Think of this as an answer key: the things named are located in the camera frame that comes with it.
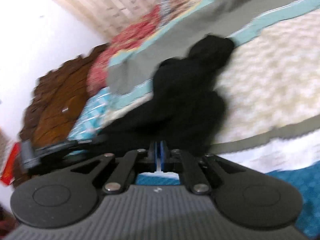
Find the blue carpet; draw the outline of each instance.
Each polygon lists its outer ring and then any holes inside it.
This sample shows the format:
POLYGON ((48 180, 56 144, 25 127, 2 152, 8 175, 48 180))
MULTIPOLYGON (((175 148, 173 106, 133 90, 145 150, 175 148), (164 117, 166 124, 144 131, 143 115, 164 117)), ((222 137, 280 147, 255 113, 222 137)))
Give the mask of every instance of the blue carpet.
MULTIPOLYGON (((289 182, 303 197, 303 209, 296 227, 314 238, 320 234, 320 162, 296 171, 273 171, 268 175, 289 182)), ((139 175, 137 185, 179 185, 178 179, 139 175)))

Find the metal button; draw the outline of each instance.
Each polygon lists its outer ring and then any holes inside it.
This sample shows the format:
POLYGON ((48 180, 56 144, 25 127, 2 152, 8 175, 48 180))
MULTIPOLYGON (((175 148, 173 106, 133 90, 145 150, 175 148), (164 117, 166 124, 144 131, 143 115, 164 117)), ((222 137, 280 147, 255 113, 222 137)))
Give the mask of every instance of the metal button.
POLYGON ((179 149, 172 149, 171 152, 172 153, 180 153, 180 150, 179 149))
POLYGON ((196 184, 193 186, 193 190, 198 193, 204 193, 209 190, 209 186, 206 184, 196 184))
POLYGON ((105 157, 113 157, 113 156, 115 156, 115 155, 114 155, 113 153, 105 153, 104 156, 105 156, 105 157))
POLYGON ((110 182, 110 183, 106 184, 104 187, 107 191, 116 191, 121 188, 121 185, 116 182, 110 182))

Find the white wall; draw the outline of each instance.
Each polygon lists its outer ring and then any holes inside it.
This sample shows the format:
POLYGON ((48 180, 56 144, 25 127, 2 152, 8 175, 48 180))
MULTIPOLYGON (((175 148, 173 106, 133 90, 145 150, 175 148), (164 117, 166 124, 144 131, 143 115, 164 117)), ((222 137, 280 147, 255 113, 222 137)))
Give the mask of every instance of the white wall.
POLYGON ((105 43, 52 0, 0 0, 0 127, 11 138, 36 79, 105 43))

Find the teal fabric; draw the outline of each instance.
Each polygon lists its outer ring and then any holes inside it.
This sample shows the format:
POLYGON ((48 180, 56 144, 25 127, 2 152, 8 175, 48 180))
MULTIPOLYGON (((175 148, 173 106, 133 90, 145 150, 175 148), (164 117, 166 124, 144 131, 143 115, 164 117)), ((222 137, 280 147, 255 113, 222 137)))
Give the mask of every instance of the teal fabric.
MULTIPOLYGON (((303 209, 296 227, 309 237, 320 234, 320 162, 295 171, 273 171, 268 173, 296 187, 303 197, 303 209)), ((179 185, 178 179, 140 174, 137 185, 179 185)))
MULTIPOLYGON (((109 66, 113 66, 123 62, 128 57, 131 57, 140 51, 146 49, 150 44, 152 44, 155 40, 157 40, 161 35, 167 32, 172 26, 177 24, 181 19, 187 17, 192 12, 201 9, 205 5, 214 2, 214 0, 203 0, 195 9, 187 12, 183 16, 172 20, 168 25, 166 25, 161 31, 152 39, 145 41, 137 50, 130 52, 122 52, 118 55, 115 55, 111 58, 109 66)), ((267 26, 275 24, 278 21, 294 18, 303 14, 306 14, 310 11, 313 11, 317 8, 320 8, 320 0, 298 0, 289 5, 277 8, 275 10, 271 10, 265 12, 255 19, 251 21, 251 23, 247 24, 241 30, 230 35, 237 46, 240 46, 246 42, 249 42, 253 38, 257 37, 261 30, 267 26)), ((147 80, 144 83, 136 86, 130 93, 126 95, 117 96, 113 105, 115 109, 121 109, 129 104, 131 104, 134 100, 144 96, 146 93, 152 91, 152 80, 147 80)))
POLYGON ((101 127, 101 117, 109 107, 110 91, 103 88, 98 94, 89 98, 68 135, 70 140, 89 139, 96 135, 101 127))

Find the black fabric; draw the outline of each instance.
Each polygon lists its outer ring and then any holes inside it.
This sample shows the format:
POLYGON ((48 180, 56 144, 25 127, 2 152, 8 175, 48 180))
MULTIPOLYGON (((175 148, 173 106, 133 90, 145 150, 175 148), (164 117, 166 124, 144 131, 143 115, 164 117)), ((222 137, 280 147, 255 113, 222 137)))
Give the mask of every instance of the black fabric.
POLYGON ((215 78, 234 49, 230 39, 208 35, 184 59, 163 61, 153 76, 153 98, 100 131, 100 152, 117 155, 166 140, 169 147, 204 154, 219 130, 226 104, 213 91, 215 78))

